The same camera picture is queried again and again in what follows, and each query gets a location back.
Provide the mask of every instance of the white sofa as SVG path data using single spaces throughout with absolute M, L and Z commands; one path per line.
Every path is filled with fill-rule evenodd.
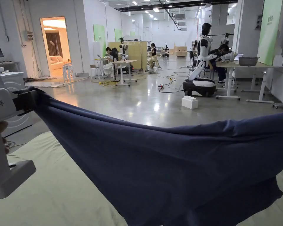
M 65 62 L 61 56 L 50 56 L 50 65 L 52 70 L 63 68 L 64 63 Z

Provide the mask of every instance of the bed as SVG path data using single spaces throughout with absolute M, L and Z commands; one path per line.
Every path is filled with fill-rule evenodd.
M 124 218 L 69 157 L 51 132 L 8 156 L 32 159 L 37 172 L 0 200 L 0 226 L 125 226 Z M 277 176 L 283 191 L 283 171 Z M 239 226 L 283 226 L 283 196 Z

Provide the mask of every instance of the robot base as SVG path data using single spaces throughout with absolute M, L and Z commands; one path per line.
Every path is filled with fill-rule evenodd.
M 210 79 L 187 79 L 183 82 L 183 90 L 187 96 L 192 96 L 192 91 L 196 91 L 201 96 L 211 97 L 216 91 L 216 84 Z

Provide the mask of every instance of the doorway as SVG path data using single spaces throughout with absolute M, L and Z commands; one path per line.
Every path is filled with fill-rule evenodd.
M 63 65 L 71 63 L 65 17 L 41 18 L 41 28 L 50 76 L 63 77 Z

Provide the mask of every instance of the curtain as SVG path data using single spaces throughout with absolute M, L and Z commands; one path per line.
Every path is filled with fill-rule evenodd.
M 59 56 L 63 57 L 59 33 L 58 32 L 46 33 L 46 39 L 47 39 L 49 55 L 50 56 L 58 56 L 59 55 Z

